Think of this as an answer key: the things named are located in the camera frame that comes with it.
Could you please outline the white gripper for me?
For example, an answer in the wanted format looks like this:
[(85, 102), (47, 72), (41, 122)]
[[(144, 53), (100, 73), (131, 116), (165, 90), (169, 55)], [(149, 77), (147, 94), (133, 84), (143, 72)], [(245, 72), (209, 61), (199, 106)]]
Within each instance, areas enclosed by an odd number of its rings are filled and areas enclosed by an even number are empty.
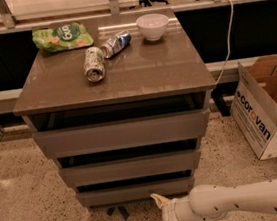
[(192, 211), (190, 199), (183, 198), (168, 199), (163, 195), (152, 193), (150, 197), (155, 201), (156, 206), (162, 210), (163, 221), (205, 221), (204, 216), (200, 216)]

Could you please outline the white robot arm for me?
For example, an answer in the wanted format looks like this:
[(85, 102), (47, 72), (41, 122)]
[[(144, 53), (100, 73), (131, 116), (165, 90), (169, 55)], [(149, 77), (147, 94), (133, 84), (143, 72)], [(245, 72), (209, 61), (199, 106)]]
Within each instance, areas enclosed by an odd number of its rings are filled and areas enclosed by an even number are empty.
[(235, 211), (277, 214), (277, 179), (233, 187), (200, 184), (182, 198), (151, 197), (163, 221), (219, 221)]

